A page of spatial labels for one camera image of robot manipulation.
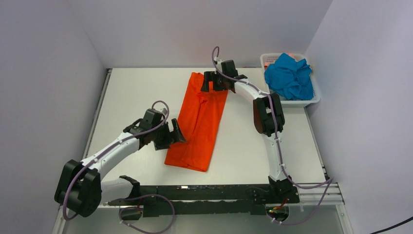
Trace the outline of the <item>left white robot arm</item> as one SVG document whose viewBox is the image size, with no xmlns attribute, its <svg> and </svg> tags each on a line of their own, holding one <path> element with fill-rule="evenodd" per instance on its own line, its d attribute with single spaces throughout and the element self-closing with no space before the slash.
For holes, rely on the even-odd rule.
<svg viewBox="0 0 413 234">
<path fill-rule="evenodd" d="M 100 204 L 122 199 L 135 204 L 140 183 L 126 175 L 103 181 L 103 178 L 129 155 L 153 143 L 156 150 L 169 149 L 186 141 L 178 120 L 170 121 L 167 109 L 149 108 L 144 116 L 127 126 L 108 146 L 82 161 L 69 160 L 62 169 L 54 195 L 55 202 L 82 217 L 90 216 Z"/>
</svg>

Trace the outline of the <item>orange t shirt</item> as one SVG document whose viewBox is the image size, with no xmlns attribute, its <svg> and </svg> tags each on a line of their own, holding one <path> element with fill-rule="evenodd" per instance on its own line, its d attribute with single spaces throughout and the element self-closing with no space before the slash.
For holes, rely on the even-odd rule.
<svg viewBox="0 0 413 234">
<path fill-rule="evenodd" d="M 209 168 L 228 91 L 202 92 L 203 81 L 203 74 L 191 73 L 177 119 L 186 142 L 170 146 L 166 165 L 200 172 Z"/>
</svg>

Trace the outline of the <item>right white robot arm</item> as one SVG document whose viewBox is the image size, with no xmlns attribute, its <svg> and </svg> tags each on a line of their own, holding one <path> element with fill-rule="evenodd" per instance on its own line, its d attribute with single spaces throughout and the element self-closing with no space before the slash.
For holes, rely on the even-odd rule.
<svg viewBox="0 0 413 234">
<path fill-rule="evenodd" d="M 281 161 L 281 133 L 285 124 L 282 105 L 277 95 L 269 94 L 251 83 L 247 76 L 239 74 L 233 60 L 212 58 L 215 71 L 204 73 L 201 91 L 231 90 L 252 104 L 256 131 L 262 135 L 269 163 L 269 185 L 264 192 L 267 203 L 299 203 L 298 189 L 291 176 L 284 173 Z"/>
</svg>

